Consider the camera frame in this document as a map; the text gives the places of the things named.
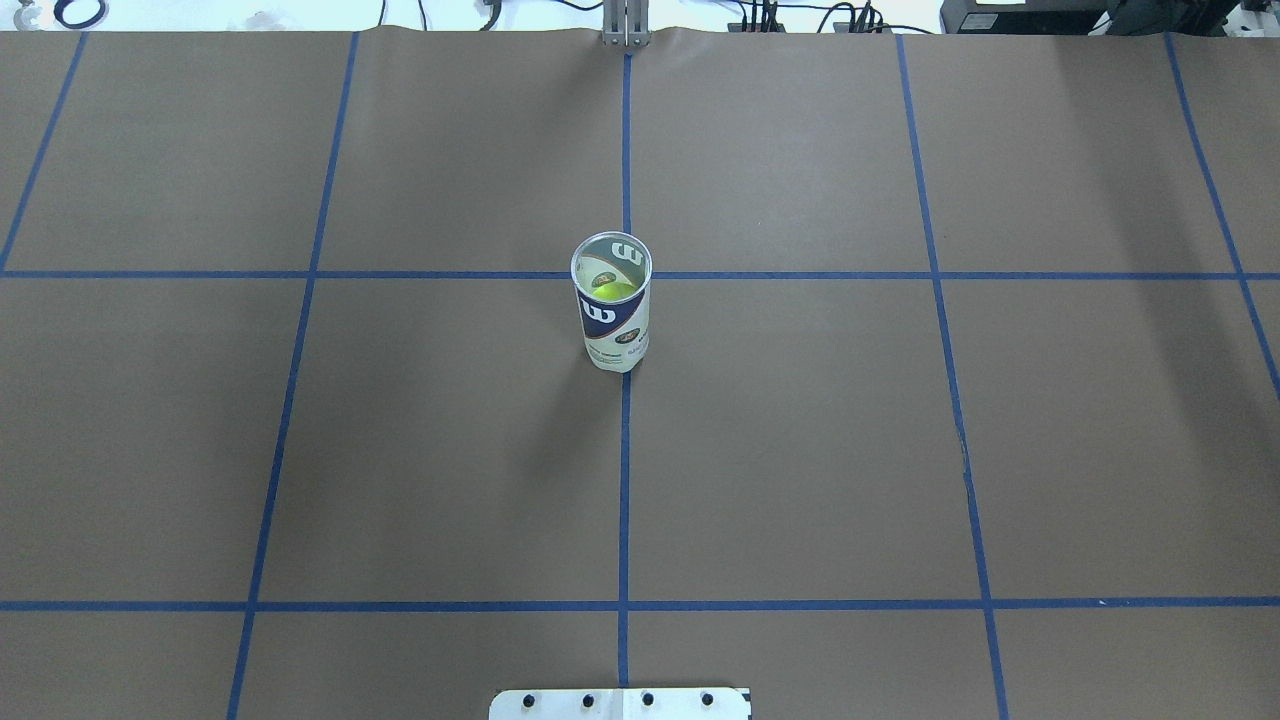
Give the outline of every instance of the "gray tabletop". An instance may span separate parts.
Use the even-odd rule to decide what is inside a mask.
[[[0,715],[1280,712],[1280,88],[1234,72],[1280,45],[0,59]],[[566,273],[604,229],[658,270],[627,375]]]

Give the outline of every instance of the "blue label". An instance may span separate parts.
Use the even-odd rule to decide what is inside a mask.
[[[617,305],[607,305],[596,301],[582,291],[577,292],[577,309],[582,314],[582,331],[590,340],[600,340],[636,314],[640,301],[644,300],[645,291],[640,291],[635,297]]]

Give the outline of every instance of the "white sticker label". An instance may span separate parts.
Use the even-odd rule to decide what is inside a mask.
[[[970,13],[960,23],[960,29],[991,29],[996,27],[996,18],[998,17],[996,13]]]

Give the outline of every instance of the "black box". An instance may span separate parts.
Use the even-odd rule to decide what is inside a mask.
[[[942,29],[965,35],[1088,35],[1106,9],[1106,0],[1027,0],[1021,5],[942,0]]]

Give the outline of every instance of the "blue grid line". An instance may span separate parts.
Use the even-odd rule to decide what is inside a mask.
[[[45,164],[45,152],[49,151],[49,143],[54,140],[54,128],[58,127],[58,118],[61,117],[63,105],[67,104],[67,96],[72,91],[72,81],[76,79],[76,69],[79,68],[79,59],[84,54],[84,45],[87,42],[88,33],[82,32],[79,40],[76,42],[76,53],[72,54],[72,61],[67,67],[67,76],[63,77],[63,87],[58,91],[58,101],[54,102],[54,111],[49,114],[49,124],[45,126],[45,135],[40,138],[36,159],[32,160],[31,172],[27,173],[27,183],[22,186],[18,208],[13,213],[13,222],[9,223],[9,234],[5,237],[4,247],[0,249],[0,270],[4,270],[5,264],[9,263],[13,243],[18,240],[18,228],[22,227],[22,218],[27,213],[27,202],[31,200],[32,191],[36,190],[36,178],[40,177],[40,167]]]
[[[631,232],[631,54],[622,58],[622,232]],[[631,683],[631,373],[622,374],[618,452],[618,687]]]
[[[317,279],[567,281],[564,270],[316,270]],[[12,279],[306,279],[310,270],[0,270]],[[658,281],[931,281],[928,270],[657,270]],[[943,281],[1201,281],[1239,282],[1239,273],[1107,273],[1037,270],[940,270]],[[1244,273],[1248,281],[1280,281],[1280,273]]]
[[[257,550],[253,555],[253,574],[250,579],[248,603],[244,609],[244,625],[241,630],[239,651],[236,653],[236,673],[232,676],[230,697],[227,701],[227,720],[236,720],[239,712],[241,689],[244,685],[244,669],[248,665],[248,651],[253,638],[253,620],[259,593],[262,587],[262,566],[266,562],[266,546],[271,537],[271,516],[275,512],[275,497],[280,487],[280,469],[284,465],[284,443],[289,436],[289,419],[293,414],[293,396],[298,387],[298,368],[302,364],[302,348],[307,338],[307,325],[311,318],[311,300],[315,295],[316,270],[320,266],[320,250],[324,243],[325,223],[329,214],[329,199],[333,195],[333,178],[338,170],[338,154],[342,149],[342,128],[347,117],[347,100],[351,97],[351,79],[356,69],[356,51],[360,49],[360,33],[351,33],[351,49],[347,51],[347,70],[342,81],[342,97],[338,100],[338,118],[333,128],[333,143],[329,147],[329,167],[325,170],[324,190],[320,196],[320,211],[316,217],[316,232],[311,243],[311,266],[307,273],[307,286],[302,292],[302,310],[298,314],[298,329],[293,341],[293,357],[289,360],[289,379],[284,388],[284,402],[280,409],[280,427],[275,437],[275,454],[271,460],[271,477],[266,486],[266,501],[262,505],[262,523],[259,527]]]
[[[628,612],[861,612],[937,610],[1124,610],[1158,607],[1280,607],[1280,596],[1006,597],[922,600],[632,600]],[[614,600],[512,601],[259,601],[255,612],[279,614],[502,614],[617,612]],[[244,612],[247,602],[128,600],[5,600],[0,612]]]
[[[1235,268],[1235,277],[1240,283],[1240,293],[1244,296],[1244,306],[1249,310],[1249,322],[1253,323],[1253,333],[1258,338],[1262,348],[1262,360],[1271,374],[1271,387],[1276,398],[1280,400],[1280,372],[1276,370],[1275,356],[1271,354],[1271,343],[1267,342],[1267,333],[1262,328],[1262,319],[1258,318],[1258,309],[1253,304],[1253,292],[1244,275],[1244,264],[1240,261],[1240,252],[1235,247],[1235,238],[1231,237],[1231,225],[1226,222],[1226,211],[1222,210],[1222,200],[1217,195],[1217,184],[1213,182],[1213,173],[1208,169],[1208,159],[1201,146],[1199,132],[1196,131],[1196,119],[1192,117],[1192,105],[1187,99],[1187,86],[1183,83],[1183,70],[1178,64],[1178,51],[1174,49],[1174,36],[1165,33],[1165,51],[1169,54],[1169,67],[1174,73],[1174,86],[1178,88],[1178,102],[1183,106],[1183,119],[1187,122],[1187,133],[1190,136],[1192,147],[1196,150],[1196,161],[1199,163],[1201,174],[1204,176],[1204,187],[1208,190],[1210,200],[1213,202],[1213,214],[1217,215],[1217,225],[1222,231],[1222,240],[1226,242],[1226,251],[1231,256],[1231,266]]]
[[[991,675],[996,691],[996,710],[1001,720],[1009,720],[1009,701],[1005,694],[1005,670],[1000,660],[1000,637],[996,612],[991,606],[991,580],[987,577],[987,551],[982,542],[982,521],[978,516],[978,493],[973,484],[973,465],[969,461],[969,439],[965,434],[964,407],[960,405],[960,383],[956,379],[955,357],[951,352],[951,329],[947,323],[946,299],[938,274],[938,252],[933,241],[933,214],[929,211],[929,193],[924,183],[924,163],[920,159],[920,138],[915,127],[915,102],[911,99],[911,78],[906,65],[906,46],[896,35],[897,67],[902,78],[902,101],[906,108],[906,128],[911,140],[911,161],[915,165],[915,191],[920,200],[920,219],[924,223],[924,245],[929,254],[929,272],[933,274],[933,302],[938,313],[938,331],[942,334],[942,357],[947,368],[947,386],[951,391],[951,414],[960,441],[964,462],[964,486],[969,505],[969,530],[973,538],[974,564],[978,569],[978,588],[983,601],[983,619],[987,625],[987,650],[991,653]]]

